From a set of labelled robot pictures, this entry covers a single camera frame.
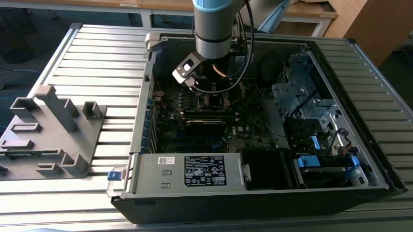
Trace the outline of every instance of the aluminum extrusion table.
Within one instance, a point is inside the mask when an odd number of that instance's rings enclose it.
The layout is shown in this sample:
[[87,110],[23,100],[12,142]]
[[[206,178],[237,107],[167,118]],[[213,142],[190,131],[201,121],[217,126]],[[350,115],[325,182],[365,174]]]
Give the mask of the aluminum extrusion table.
[[[277,229],[281,232],[300,228],[306,231],[360,231],[361,228],[372,231],[388,231],[389,228],[409,230],[413,226],[412,191],[386,202],[364,204],[338,215],[322,217],[157,225],[134,225],[127,221],[107,197],[106,175],[115,166],[124,166],[128,161],[146,64],[145,37],[151,31],[190,33],[177,29],[72,25],[28,97],[32,97],[39,85],[54,85],[58,96],[71,98],[75,104],[96,101],[108,106],[90,175],[84,179],[2,182],[0,231],[20,232],[38,228],[68,231],[218,231],[267,227],[281,227]],[[410,109],[357,44],[345,39],[306,39],[317,41],[389,159],[412,186]],[[115,189],[120,191],[122,188],[122,182],[116,182]]]

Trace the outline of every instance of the blue latch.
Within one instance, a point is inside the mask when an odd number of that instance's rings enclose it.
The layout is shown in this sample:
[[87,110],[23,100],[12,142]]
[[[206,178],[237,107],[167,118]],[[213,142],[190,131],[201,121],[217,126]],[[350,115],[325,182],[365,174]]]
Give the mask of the blue latch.
[[317,168],[321,166],[317,156],[301,156],[297,162],[301,168]]
[[352,156],[352,161],[353,161],[354,166],[360,165],[360,160],[357,156]]
[[122,172],[110,171],[108,180],[122,180]]
[[320,150],[320,149],[321,149],[321,146],[320,146],[320,143],[318,143],[317,136],[313,135],[313,136],[312,136],[312,139],[313,139],[313,142],[314,142],[314,147],[316,147],[316,149]]

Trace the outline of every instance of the floor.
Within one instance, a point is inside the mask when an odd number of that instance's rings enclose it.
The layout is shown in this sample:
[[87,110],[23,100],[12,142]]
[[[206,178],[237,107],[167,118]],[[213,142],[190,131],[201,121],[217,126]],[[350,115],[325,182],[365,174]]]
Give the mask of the floor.
[[[119,13],[58,11],[58,18],[54,19],[47,10],[32,10],[31,20],[36,31],[28,34],[26,39],[35,50],[35,57],[19,65],[8,64],[0,58],[0,69],[42,71],[72,23],[142,26],[139,15]],[[193,23],[193,18],[183,16],[165,16],[162,18],[157,15],[154,20],[154,25],[161,28],[190,29]],[[401,57],[400,54],[393,53],[380,69],[408,105],[413,107],[413,88],[409,84],[413,81],[413,55]],[[12,72],[0,75],[0,83],[6,84],[6,88],[0,90],[0,134],[14,117],[8,110],[14,101],[6,98],[26,97],[36,79],[38,74],[32,72]]]

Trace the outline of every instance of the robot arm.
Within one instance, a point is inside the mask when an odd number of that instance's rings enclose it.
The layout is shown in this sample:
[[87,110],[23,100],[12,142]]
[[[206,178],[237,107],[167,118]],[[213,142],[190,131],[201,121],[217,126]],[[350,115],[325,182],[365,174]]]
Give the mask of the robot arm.
[[[276,28],[285,11],[285,4],[292,0],[193,0],[194,3],[194,19],[195,19],[195,44],[197,52],[193,52],[178,65],[173,72],[173,76],[179,84],[189,87],[190,90],[198,90],[203,93],[223,93],[233,89],[246,72],[253,56],[254,46],[254,20],[253,11],[259,15],[265,12],[265,16],[259,16],[259,28],[270,31]],[[242,73],[233,86],[219,91],[206,91],[199,89],[198,82],[193,77],[193,72],[206,60],[223,58],[231,49],[233,26],[235,14],[245,13],[249,17],[249,25],[251,27],[251,46],[245,48],[249,50],[245,63],[242,65]]]
[[193,0],[197,51],[207,59],[219,59],[231,48],[235,14],[243,0]]

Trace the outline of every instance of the warning label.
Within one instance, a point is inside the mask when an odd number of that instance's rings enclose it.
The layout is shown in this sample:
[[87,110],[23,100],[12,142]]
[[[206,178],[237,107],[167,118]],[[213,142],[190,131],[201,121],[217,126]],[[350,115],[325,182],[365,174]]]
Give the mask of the warning label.
[[223,156],[186,156],[186,186],[226,185]]

